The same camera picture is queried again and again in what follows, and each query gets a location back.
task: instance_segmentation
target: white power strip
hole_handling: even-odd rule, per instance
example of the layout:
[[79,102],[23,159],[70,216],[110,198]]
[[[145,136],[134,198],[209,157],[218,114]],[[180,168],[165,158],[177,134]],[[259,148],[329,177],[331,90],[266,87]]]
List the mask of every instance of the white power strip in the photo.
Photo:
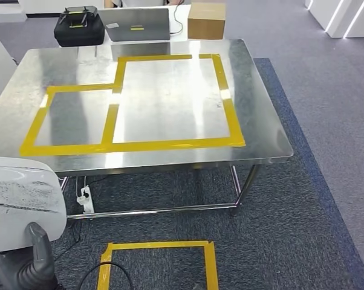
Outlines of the white power strip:
[[81,196],[77,197],[77,202],[84,207],[83,213],[95,213],[89,186],[82,188],[81,193]]

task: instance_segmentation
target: black bag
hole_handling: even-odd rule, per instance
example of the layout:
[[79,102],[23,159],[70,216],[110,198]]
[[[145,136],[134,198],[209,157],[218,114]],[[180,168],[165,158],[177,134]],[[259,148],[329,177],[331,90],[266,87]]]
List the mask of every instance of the black bag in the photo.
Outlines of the black bag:
[[62,47],[100,45],[105,33],[94,6],[66,8],[54,28],[54,38]]

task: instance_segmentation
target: white desk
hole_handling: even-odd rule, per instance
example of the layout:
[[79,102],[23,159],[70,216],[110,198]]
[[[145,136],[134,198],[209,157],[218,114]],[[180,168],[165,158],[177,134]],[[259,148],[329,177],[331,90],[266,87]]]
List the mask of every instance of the white desk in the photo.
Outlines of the white desk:
[[[170,19],[170,32],[177,32],[180,29],[180,24],[175,21],[174,18],[174,11],[177,8],[176,5],[169,5],[169,6],[153,6],[153,7],[146,7],[146,8],[168,8],[168,18]],[[187,18],[189,17],[189,12],[190,12],[191,5],[180,5],[176,13],[177,20],[181,22],[184,25],[184,29],[178,34],[171,34],[170,37],[170,41],[187,41],[187,40]],[[140,44],[140,43],[151,43],[151,42],[165,42],[168,40],[153,40],[153,41],[119,41],[119,42],[112,42],[106,31],[106,36],[104,37],[104,44]]]

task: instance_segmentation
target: laptop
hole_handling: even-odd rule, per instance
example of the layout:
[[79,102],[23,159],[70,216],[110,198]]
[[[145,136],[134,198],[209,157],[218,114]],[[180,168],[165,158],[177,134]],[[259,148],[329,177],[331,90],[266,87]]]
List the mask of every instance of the laptop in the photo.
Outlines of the laptop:
[[98,13],[112,41],[170,39],[168,8],[115,8]]

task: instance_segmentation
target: yellow tape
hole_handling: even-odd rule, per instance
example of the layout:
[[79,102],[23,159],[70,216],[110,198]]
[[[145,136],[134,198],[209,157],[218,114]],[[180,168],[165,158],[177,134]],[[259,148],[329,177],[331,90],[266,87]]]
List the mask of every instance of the yellow tape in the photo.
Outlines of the yellow tape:
[[[106,251],[101,255],[100,262],[112,261],[112,243],[108,243]],[[108,290],[109,287],[109,275],[111,265],[103,265],[100,267],[97,281],[97,290]]]
[[240,142],[235,142],[230,137],[207,138],[207,139],[188,139],[188,140],[164,140],[164,141],[145,141],[145,142],[125,142],[125,143],[102,143],[84,145],[55,145],[55,146],[36,146],[23,148],[23,156],[45,156],[45,155],[83,155],[94,153],[112,153],[112,152],[139,152],[157,150],[176,150],[176,149],[199,149],[212,147],[242,146]]
[[134,250],[149,248],[184,248],[184,247],[205,247],[207,240],[187,240],[180,242],[146,242],[146,243],[113,243],[112,250]]
[[[218,278],[214,253],[214,244],[207,240],[175,241],[175,242],[145,242],[145,243],[108,243],[102,254],[100,262],[112,262],[112,251],[137,250],[149,248],[189,248],[203,247],[206,284],[208,290],[218,290]],[[98,275],[97,290],[108,290],[111,266],[101,266]]]
[[92,85],[64,85],[49,86],[48,89],[54,92],[81,92],[81,91],[99,91],[103,89],[113,89],[113,83],[99,83]]
[[213,54],[211,57],[213,59],[214,71],[216,72],[216,77],[218,78],[218,87],[220,87],[224,110],[225,111],[225,116],[227,120],[229,133],[232,138],[231,146],[243,147],[245,145],[244,137],[240,128],[240,123],[237,118],[237,113],[234,108],[233,101],[229,92],[229,86],[227,85],[227,77],[225,76],[225,71],[224,70],[221,57],[219,54]]
[[44,99],[42,99],[40,108],[37,111],[37,114],[27,132],[23,143],[20,148],[20,155],[25,153],[28,155],[27,152],[29,152],[29,149],[32,149],[34,147],[34,142],[35,141],[35,139],[37,139],[37,136],[40,132],[42,123],[48,114],[48,110],[53,102],[54,97],[54,91],[53,89],[51,88],[47,90],[47,93],[44,96]]
[[103,133],[100,144],[81,144],[81,145],[59,145],[59,146],[37,146],[34,142],[37,138],[44,117],[51,104],[53,97],[57,92],[77,92],[112,89],[112,94],[121,94],[127,62],[149,61],[149,60],[180,60],[192,59],[191,54],[172,54],[159,56],[122,56],[118,58],[118,65],[115,81],[112,84],[95,85],[65,85],[50,86],[47,95],[42,101],[40,109],[32,123],[29,131],[21,145],[21,156],[44,156],[44,155],[81,155],[93,153],[111,152],[138,152],[152,150],[175,150],[175,149],[199,149],[211,147],[242,147],[245,141],[239,126],[237,114],[229,91],[225,72],[219,54],[199,54],[200,59],[211,58],[216,73],[224,109],[228,123],[230,137],[223,138],[204,138],[189,140],[163,140],[163,141],[144,141],[112,143],[115,126],[119,112],[119,98],[112,96],[106,114]]
[[211,242],[203,247],[205,254],[205,268],[206,269],[206,286],[208,290],[218,290],[218,268],[214,243]]

